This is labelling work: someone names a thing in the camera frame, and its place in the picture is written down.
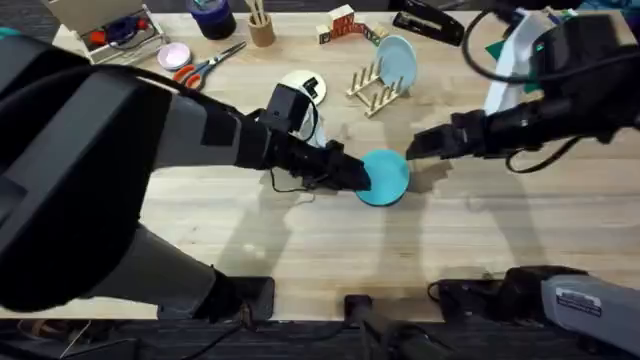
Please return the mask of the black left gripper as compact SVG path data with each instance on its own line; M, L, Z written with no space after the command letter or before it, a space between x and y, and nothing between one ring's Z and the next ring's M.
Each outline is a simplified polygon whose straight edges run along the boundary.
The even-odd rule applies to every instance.
M364 162L345 153L343 143L329 141L325 147L317 148L238 111L234 112L234 119L240 129L234 161L236 167L256 170L281 168L293 177L302 177L304 189L371 189L371 180L364 173Z

